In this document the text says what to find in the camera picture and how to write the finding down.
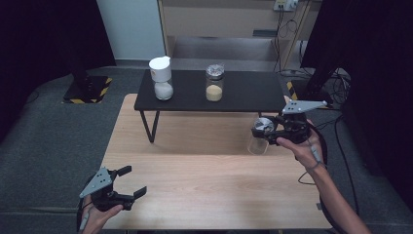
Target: white wall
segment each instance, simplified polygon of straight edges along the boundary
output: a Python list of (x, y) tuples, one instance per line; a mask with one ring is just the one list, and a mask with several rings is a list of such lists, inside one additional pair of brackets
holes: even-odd
[(157, 0), (97, 0), (115, 59), (166, 54)]

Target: finger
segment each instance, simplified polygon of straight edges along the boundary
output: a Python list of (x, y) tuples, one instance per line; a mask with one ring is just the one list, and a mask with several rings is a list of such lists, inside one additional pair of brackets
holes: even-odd
[(286, 139), (286, 138), (282, 138), (282, 137), (278, 137), (277, 138), (277, 143), (282, 146), (285, 147), (289, 150), (291, 150), (292, 152), (295, 151), (295, 144), (293, 142), (291, 142), (291, 140)]
[(113, 217), (114, 215), (117, 215), (124, 207), (122, 205), (117, 205), (113, 208), (111, 208), (109, 211), (105, 213), (104, 218), (108, 220), (109, 218)]
[(310, 129), (310, 137), (309, 137), (310, 143), (314, 143), (318, 140), (319, 140), (319, 134), (313, 129)]
[(314, 126), (313, 121), (311, 121), (310, 119), (307, 119), (307, 122), (309, 122), (311, 125), (313, 125), (313, 126)]
[(90, 209), (91, 206), (92, 206), (92, 198), (91, 198), (91, 195), (88, 195), (83, 199), (82, 207), (83, 207), (84, 211), (86, 211), (86, 210), (88, 210), (87, 207), (89, 207), (89, 209)]

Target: wooden table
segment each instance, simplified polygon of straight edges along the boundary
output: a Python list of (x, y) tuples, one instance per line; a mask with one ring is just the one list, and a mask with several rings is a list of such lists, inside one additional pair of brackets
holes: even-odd
[(114, 189), (132, 195), (147, 186), (148, 192), (105, 229), (330, 227), (317, 208), (316, 187), (297, 181), (305, 171), (289, 150), (247, 151), (257, 114), (165, 112), (151, 143), (133, 110), (135, 100), (125, 97), (101, 166), (131, 165)]

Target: power strip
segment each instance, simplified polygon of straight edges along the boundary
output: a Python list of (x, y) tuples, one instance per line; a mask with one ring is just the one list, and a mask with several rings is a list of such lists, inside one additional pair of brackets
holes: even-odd
[(298, 0), (276, 0), (274, 11), (276, 12), (294, 12), (297, 9)]

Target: tabletop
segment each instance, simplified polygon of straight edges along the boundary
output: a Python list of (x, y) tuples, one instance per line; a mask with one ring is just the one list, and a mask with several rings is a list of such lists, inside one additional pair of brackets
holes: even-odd
[(297, 181), (305, 170), (289, 150), (270, 145), (264, 155), (251, 155), (246, 149), (256, 113), (163, 112), (151, 143), (133, 109), (136, 97), (125, 97), (101, 166), (131, 165), (115, 191), (132, 195), (147, 186), (147, 194), (105, 229), (331, 227), (318, 209), (317, 188)]
[(150, 70), (146, 70), (139, 88), (136, 110), (278, 112), (285, 106), (282, 87), (275, 72), (225, 71), (220, 101), (206, 98), (204, 70), (172, 70), (173, 96), (159, 100), (155, 96)]

